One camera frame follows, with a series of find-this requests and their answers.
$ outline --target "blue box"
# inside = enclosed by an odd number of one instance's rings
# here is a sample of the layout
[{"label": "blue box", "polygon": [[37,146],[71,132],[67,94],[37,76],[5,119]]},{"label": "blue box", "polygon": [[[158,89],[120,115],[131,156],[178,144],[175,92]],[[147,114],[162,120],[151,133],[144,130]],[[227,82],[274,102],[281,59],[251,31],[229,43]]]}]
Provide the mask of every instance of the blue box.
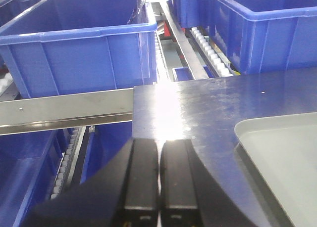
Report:
[{"label": "blue box", "polygon": [[317,0],[201,0],[200,6],[209,36],[241,74],[317,66]]},{"label": "blue box", "polygon": [[106,165],[132,136],[132,122],[96,126],[90,133],[80,182]]},{"label": "blue box", "polygon": [[171,0],[173,13],[182,28],[199,26],[198,0]]},{"label": "blue box", "polygon": [[[203,67],[204,67],[207,75],[209,76],[209,78],[214,78],[214,76],[212,75],[208,66],[204,65]],[[173,68],[172,71],[173,71],[173,76],[174,76],[175,82],[193,80],[193,76],[190,73],[188,67]]]},{"label": "blue box", "polygon": [[0,136],[0,226],[18,227],[49,199],[60,160],[56,131]]},{"label": "blue box", "polygon": [[40,0],[0,0],[0,26],[9,22]]},{"label": "blue box", "polygon": [[137,0],[42,0],[0,29],[0,53],[24,98],[152,84],[157,29]]}]

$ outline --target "metal support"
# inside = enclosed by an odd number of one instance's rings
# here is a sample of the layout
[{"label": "metal support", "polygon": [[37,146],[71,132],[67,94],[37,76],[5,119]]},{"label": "metal support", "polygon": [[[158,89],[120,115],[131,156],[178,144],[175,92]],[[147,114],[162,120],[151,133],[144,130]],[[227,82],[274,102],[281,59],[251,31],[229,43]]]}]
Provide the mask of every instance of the metal support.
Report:
[{"label": "metal support", "polygon": [[131,121],[132,111],[133,89],[0,102],[0,135]]},{"label": "metal support", "polygon": [[188,65],[188,68],[193,76],[194,80],[208,79],[208,75],[197,58],[193,48],[191,47],[187,37],[182,31],[179,23],[174,18],[174,15],[170,13],[167,2],[160,2],[162,10],[166,16],[167,23],[170,27],[171,33],[174,35],[180,50],[184,56],[184,59]]}]

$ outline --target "metal strip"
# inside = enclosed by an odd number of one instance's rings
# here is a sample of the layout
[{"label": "metal strip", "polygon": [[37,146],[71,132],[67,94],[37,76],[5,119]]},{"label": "metal strip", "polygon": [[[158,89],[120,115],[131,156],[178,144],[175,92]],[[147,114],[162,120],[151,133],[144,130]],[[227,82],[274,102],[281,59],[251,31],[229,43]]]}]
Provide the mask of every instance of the metal strip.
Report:
[{"label": "metal strip", "polygon": [[199,59],[197,58],[193,48],[191,47],[187,37],[185,36],[184,32],[182,31],[179,23],[175,19],[174,15],[170,13],[167,2],[160,2],[162,10],[166,16],[168,25],[173,33],[180,50],[184,56],[184,59],[188,65],[189,70],[193,76],[194,80],[200,79],[208,79],[208,75],[204,70],[203,66],[201,65]]},{"label": "metal strip", "polygon": [[155,32],[155,55],[157,62],[158,84],[170,81],[167,65],[163,53],[163,48],[159,40],[158,33]]},{"label": "metal strip", "polygon": [[133,89],[0,102],[0,135],[132,120]]}]

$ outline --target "bin rim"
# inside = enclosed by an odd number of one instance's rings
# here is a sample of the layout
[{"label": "bin rim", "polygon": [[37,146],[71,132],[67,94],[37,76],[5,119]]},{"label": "bin rim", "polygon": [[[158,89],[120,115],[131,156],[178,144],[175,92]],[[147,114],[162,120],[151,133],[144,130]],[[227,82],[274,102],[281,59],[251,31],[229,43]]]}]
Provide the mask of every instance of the bin rim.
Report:
[{"label": "bin rim", "polygon": [[55,41],[66,41],[74,39],[85,39],[85,38],[100,38],[106,36],[115,35],[125,35],[125,34],[135,34],[135,33],[148,33],[154,32],[157,29],[157,22],[151,7],[151,4],[146,2],[144,4],[145,13],[147,17],[146,23],[140,24],[126,24],[118,26],[106,26],[106,27],[91,27],[91,28],[81,28],[81,29],[69,29],[69,30],[59,30],[59,31],[47,31],[47,32],[37,32],[37,33],[27,33],[27,34],[14,34],[1,36],[3,31],[7,30],[11,25],[13,25],[20,18],[25,17],[27,14],[31,13],[32,10],[40,5],[44,4],[49,0],[42,0],[25,10],[2,27],[0,27],[0,45],[14,45],[14,44],[24,44],[24,43],[35,43],[35,42],[55,42]]},{"label": "bin rim", "polygon": [[9,3],[12,0],[0,0],[0,7],[4,6],[5,4]]},{"label": "bin rim", "polygon": [[314,17],[317,16],[317,6],[279,9],[271,11],[254,12],[244,5],[234,0],[217,0],[225,4],[228,8],[239,14],[248,21],[268,21],[283,18],[298,18],[298,17]]}]

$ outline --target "gray plastic tray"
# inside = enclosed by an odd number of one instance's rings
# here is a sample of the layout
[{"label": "gray plastic tray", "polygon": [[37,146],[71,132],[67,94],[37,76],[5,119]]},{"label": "gray plastic tray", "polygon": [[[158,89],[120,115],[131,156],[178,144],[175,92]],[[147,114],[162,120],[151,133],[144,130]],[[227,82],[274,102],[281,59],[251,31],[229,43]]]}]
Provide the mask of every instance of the gray plastic tray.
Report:
[{"label": "gray plastic tray", "polygon": [[234,131],[295,227],[317,226],[317,112],[249,119]]}]

